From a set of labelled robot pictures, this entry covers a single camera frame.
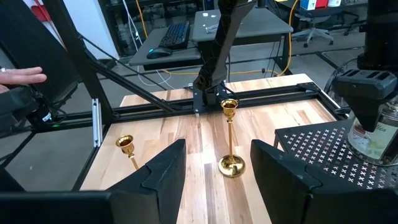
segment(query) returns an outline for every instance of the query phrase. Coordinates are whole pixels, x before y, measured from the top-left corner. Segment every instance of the white cable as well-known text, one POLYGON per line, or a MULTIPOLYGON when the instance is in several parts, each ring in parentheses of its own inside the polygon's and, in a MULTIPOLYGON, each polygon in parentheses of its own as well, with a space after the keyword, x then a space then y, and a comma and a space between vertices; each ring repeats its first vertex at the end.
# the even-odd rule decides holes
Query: white cable
MULTIPOLYGON (((136 27, 136 25, 134 24, 134 21, 132 20, 132 17, 131 17, 131 15, 130 15, 129 9, 128 9, 127 4, 126 4, 126 0, 123 0, 123 5, 124 5, 124 8, 125 8, 125 10, 126 10, 126 12, 127 12, 127 20, 129 21, 129 30, 130 30, 130 34, 131 34, 132 40, 133 40, 133 42, 134 42, 134 46, 136 47, 136 51, 138 52, 138 47, 137 47, 137 44, 136 44, 136 40, 134 39, 134 35, 133 35, 133 33, 132 33, 132 30, 131 30, 131 24, 132 24, 132 26, 134 27, 134 30, 136 31, 136 35, 138 36, 138 41, 140 42, 141 45, 142 45, 142 40, 141 40, 141 37, 139 36, 137 27, 136 27)), ((169 84, 167 83, 167 81, 169 81, 169 80, 172 78, 172 74, 170 74, 170 76, 168 77, 168 79, 165 80, 165 79, 163 78, 163 76, 159 73, 158 70, 156 70, 156 72, 157 72, 157 74, 160 76, 160 78, 163 80, 163 82, 158 83, 158 85, 165 83, 168 87, 170 87, 171 89, 175 90, 174 87, 172 87, 171 85, 169 85, 169 84)), ((156 84, 148 84, 148 83, 144 82, 139 74, 138 74, 138 78, 139 78, 140 81, 141 81, 144 85, 146 85, 146 86, 156 86, 156 84)))

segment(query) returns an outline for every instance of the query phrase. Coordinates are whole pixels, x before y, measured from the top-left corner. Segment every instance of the gold candlestick holder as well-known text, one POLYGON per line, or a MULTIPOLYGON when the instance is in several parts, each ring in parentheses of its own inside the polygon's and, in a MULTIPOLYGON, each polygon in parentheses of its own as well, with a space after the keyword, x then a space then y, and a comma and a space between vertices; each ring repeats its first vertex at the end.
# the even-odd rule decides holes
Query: gold candlestick holder
POLYGON ((228 122, 228 136, 229 136, 229 155, 224 156, 218 162, 220 172, 227 177, 237 177, 244 172, 244 160, 234 155, 232 152, 232 118, 235 116, 236 107, 238 102, 234 99, 228 99, 221 102, 224 115, 227 117, 228 122))
POLYGON ((129 156, 129 159, 131 159, 131 162, 134 164, 134 167, 138 170, 138 164, 136 162, 136 159, 134 158, 134 145, 132 143, 132 140, 134 138, 131 135, 125 135, 121 136, 116 140, 116 146, 119 147, 123 153, 129 156))

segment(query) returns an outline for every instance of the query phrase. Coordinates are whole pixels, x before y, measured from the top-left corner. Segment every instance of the perforated panel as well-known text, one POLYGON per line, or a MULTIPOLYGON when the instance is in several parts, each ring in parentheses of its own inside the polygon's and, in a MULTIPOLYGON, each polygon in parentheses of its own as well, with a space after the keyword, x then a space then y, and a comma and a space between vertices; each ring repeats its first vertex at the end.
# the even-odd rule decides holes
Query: perforated panel
POLYGON ((285 152, 327 174, 365 189, 395 187, 398 166, 381 167, 357 158, 346 144, 352 120, 275 131, 285 152))

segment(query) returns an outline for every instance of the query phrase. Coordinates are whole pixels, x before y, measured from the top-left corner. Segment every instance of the butcher block table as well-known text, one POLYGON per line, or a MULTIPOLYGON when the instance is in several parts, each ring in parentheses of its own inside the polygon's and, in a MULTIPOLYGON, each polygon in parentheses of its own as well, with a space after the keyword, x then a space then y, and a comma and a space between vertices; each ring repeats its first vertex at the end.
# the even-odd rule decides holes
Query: butcher block table
MULTIPOLYGON (((312 82, 305 74, 229 83, 235 92, 312 82)), ((166 100, 192 98, 188 90, 153 93, 166 100)), ((147 103, 125 96, 121 106, 147 103)), ((118 137, 134 137, 139 166, 177 139, 186 139, 187 168, 177 223, 271 223, 254 178, 250 160, 252 139, 273 145, 275 129, 335 121, 318 100, 237 109, 233 119, 233 150, 246 162, 236 178, 224 177, 218 161, 228 154, 228 124, 223 113, 192 114, 112 124, 81 186, 103 190, 135 171, 130 159, 115 146, 118 137)))

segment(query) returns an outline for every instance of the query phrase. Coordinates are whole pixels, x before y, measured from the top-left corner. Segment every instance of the computer mouse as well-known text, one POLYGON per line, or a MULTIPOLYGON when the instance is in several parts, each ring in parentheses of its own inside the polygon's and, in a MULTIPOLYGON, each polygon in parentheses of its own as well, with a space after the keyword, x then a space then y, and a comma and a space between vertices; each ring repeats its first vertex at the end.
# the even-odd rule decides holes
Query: computer mouse
POLYGON ((147 54, 148 59, 160 58, 160 57, 167 57, 173 53, 172 50, 167 49, 165 47, 159 47, 156 49, 150 49, 149 53, 147 54))

